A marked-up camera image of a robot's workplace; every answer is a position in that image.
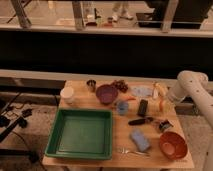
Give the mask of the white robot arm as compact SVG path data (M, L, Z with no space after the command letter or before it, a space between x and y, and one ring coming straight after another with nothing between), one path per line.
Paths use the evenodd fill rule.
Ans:
M190 96L213 129L213 96L204 88L207 83L208 76L205 73L181 71L177 76L177 82L169 89L167 98L173 103L178 103ZM213 137L206 152L202 171L213 171Z

